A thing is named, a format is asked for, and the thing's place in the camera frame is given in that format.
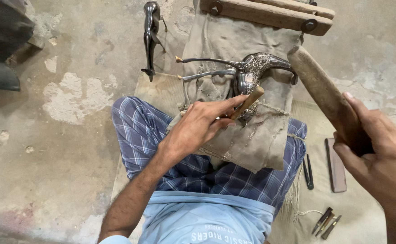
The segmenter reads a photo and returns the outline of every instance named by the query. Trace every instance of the metal animal figurine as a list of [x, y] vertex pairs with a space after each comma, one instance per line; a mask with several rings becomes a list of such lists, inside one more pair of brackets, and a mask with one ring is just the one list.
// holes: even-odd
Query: metal animal figurine
[[[260, 78], [263, 73], [268, 69], [285, 69], [293, 73], [290, 83], [295, 85], [297, 83], [297, 75], [293, 71], [291, 64], [275, 55], [269, 53], [253, 53], [247, 55], [241, 62], [233, 62], [222, 59], [213, 58], [193, 58], [193, 59], [181, 59], [175, 57], [177, 63], [189, 63], [193, 61], [212, 61], [217, 63], [228, 64], [233, 67], [233, 69], [218, 70], [212, 72], [206, 72], [198, 75], [190, 75], [181, 77], [179, 79], [191, 80], [195, 78], [200, 78], [206, 75], [234, 75], [234, 80], [231, 83], [231, 88], [235, 96], [240, 94], [249, 94], [252, 90], [260, 85]], [[248, 119], [257, 111], [257, 103], [251, 105], [245, 113], [243, 113], [242, 118]]]
[[160, 15], [160, 6], [156, 2], [147, 2], [144, 5], [144, 10], [146, 13], [144, 24], [144, 44], [147, 57], [147, 68], [141, 69], [141, 71], [145, 72], [150, 78], [150, 82], [152, 82], [153, 76], [156, 74], [154, 72], [153, 65], [154, 48], [157, 44], [160, 44], [163, 48], [163, 52], [166, 53], [165, 47], [163, 47], [162, 43], [157, 38], [157, 32], [159, 31], [159, 20], [163, 20], [165, 32], [168, 31], [168, 28], [166, 27], [165, 20]]

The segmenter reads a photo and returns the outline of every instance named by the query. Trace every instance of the wooden chisel handle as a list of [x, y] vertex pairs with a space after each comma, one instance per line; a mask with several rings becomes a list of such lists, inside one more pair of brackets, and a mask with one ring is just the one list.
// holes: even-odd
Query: wooden chisel handle
[[374, 153], [371, 139], [362, 128], [355, 111], [310, 54], [303, 47], [296, 46], [288, 53], [288, 60], [311, 97], [347, 145], [358, 156]]
[[245, 111], [249, 106], [251, 106], [255, 101], [258, 100], [259, 97], [261, 97], [264, 94], [264, 89], [261, 88], [261, 86], [256, 86], [254, 90], [249, 94], [249, 97], [246, 98], [246, 100], [236, 108], [234, 113], [230, 116], [230, 119], [235, 120], [237, 119], [243, 111]]

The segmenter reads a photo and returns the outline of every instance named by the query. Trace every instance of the burlap cloth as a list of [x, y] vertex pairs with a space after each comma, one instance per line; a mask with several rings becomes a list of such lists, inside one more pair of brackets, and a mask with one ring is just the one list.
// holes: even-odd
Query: burlap cloth
[[[226, 16], [212, 16], [195, 4], [196, 14], [189, 40], [181, 58], [209, 57], [241, 61], [251, 53], [270, 53], [287, 59], [288, 51], [299, 44], [299, 31], [278, 29]], [[183, 65], [182, 76], [229, 69], [213, 62], [192, 62]], [[272, 69], [263, 75], [261, 86], [265, 93], [259, 99], [255, 116], [245, 128], [237, 126], [221, 131], [200, 151], [238, 164], [252, 172], [262, 168], [283, 169], [283, 155], [287, 138], [288, 119], [292, 103], [292, 73]], [[184, 82], [184, 103], [226, 99], [232, 75], [205, 76]], [[168, 132], [180, 119], [177, 115]]]

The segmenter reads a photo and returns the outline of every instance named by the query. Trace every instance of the concrete floor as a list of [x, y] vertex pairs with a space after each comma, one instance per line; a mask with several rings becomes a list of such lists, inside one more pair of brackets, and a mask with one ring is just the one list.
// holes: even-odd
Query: concrete floor
[[[21, 92], [0, 91], [0, 243], [95, 242], [119, 158], [110, 106], [146, 66], [145, 2], [26, 0], [46, 47], [16, 65]], [[178, 74], [193, 3], [158, 2], [169, 31], [156, 71]], [[304, 46], [341, 90], [396, 117], [396, 3], [317, 2], [337, 15]], [[300, 82], [295, 98], [311, 100]]]

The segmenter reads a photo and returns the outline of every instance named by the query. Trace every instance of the plaid pajama pants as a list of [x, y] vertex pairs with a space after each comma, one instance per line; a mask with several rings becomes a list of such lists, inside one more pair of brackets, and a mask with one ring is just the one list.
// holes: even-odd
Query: plaid pajama pants
[[[172, 118], [137, 97], [118, 99], [112, 106], [112, 118], [123, 164], [128, 178], [132, 179], [155, 154]], [[305, 123], [290, 119], [288, 133], [305, 138], [306, 132]], [[284, 170], [264, 168], [256, 174], [231, 162], [215, 171], [210, 157], [191, 154], [162, 177], [156, 191], [235, 195], [269, 204], [278, 212], [305, 151], [302, 140], [287, 136]]]

